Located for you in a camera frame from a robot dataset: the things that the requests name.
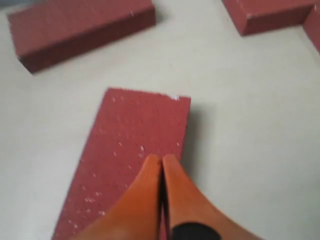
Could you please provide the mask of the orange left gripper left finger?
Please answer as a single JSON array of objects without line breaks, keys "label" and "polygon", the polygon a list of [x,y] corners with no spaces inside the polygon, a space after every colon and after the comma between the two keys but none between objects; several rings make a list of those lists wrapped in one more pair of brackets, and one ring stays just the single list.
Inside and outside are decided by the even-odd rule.
[{"label": "orange left gripper left finger", "polygon": [[116,204],[74,240],[157,240],[161,217],[161,159],[150,154]]}]

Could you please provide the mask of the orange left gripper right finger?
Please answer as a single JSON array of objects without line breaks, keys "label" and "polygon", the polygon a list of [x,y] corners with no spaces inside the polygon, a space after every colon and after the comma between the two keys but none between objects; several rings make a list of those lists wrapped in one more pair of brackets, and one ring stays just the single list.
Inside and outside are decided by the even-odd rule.
[{"label": "orange left gripper right finger", "polygon": [[168,198],[170,231],[184,224],[206,226],[222,240],[254,240],[255,235],[244,229],[221,211],[200,192],[173,154],[162,158]]}]

